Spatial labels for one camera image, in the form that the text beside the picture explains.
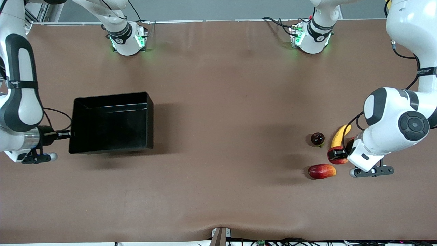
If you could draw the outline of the aluminium frame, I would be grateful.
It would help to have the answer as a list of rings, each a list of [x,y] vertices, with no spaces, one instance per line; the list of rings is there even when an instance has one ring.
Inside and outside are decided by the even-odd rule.
[[[57,22],[58,21],[58,7],[49,4],[44,0],[37,0],[32,2],[25,0],[25,22],[26,25],[40,22]]]

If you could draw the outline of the red yellow striped apple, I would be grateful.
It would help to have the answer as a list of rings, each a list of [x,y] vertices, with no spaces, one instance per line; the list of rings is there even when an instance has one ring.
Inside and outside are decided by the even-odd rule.
[[[346,159],[339,159],[339,160],[329,160],[332,164],[334,165],[342,165],[342,164],[346,164],[348,162],[348,158]]]

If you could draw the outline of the grey metal table bracket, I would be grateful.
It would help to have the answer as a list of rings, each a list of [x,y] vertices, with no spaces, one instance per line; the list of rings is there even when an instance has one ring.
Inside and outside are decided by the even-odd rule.
[[[212,240],[209,246],[226,246],[229,238],[231,238],[231,230],[229,228],[216,227],[212,230]]]

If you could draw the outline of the dark purple mangosteen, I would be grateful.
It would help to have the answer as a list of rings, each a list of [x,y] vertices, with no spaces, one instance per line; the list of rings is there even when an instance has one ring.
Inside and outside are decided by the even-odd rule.
[[[325,143],[325,136],[321,132],[315,132],[311,135],[310,141],[314,145],[314,147],[322,148]]]

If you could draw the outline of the black plastic box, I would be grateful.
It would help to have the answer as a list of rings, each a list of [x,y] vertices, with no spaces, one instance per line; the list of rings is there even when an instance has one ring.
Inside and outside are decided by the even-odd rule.
[[[154,104],[147,92],[76,98],[70,154],[153,149]]]

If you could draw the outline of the yellow banana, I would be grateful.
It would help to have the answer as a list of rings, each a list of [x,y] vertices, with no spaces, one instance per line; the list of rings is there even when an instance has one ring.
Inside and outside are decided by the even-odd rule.
[[[331,141],[331,148],[340,147],[343,145],[344,136],[347,135],[351,131],[351,125],[343,125],[340,129],[334,134],[334,137]]]

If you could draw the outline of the brown table cover sheet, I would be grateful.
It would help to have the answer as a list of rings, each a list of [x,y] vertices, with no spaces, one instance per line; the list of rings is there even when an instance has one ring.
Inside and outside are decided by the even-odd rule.
[[[0,243],[152,242],[233,237],[437,239],[437,130],[384,163],[394,174],[308,178],[327,140],[381,87],[405,88],[415,62],[396,56],[385,20],[341,20],[318,55],[257,21],[149,26],[147,51],[123,57],[99,25],[34,25],[39,92],[72,112],[78,97],[146,91],[154,148],[68,153],[14,163],[0,153]]]

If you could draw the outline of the red yellow mango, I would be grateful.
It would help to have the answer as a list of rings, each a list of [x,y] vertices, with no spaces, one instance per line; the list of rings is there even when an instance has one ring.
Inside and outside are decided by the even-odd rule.
[[[318,164],[310,166],[307,172],[312,179],[316,180],[334,177],[337,174],[335,167],[330,164]]]

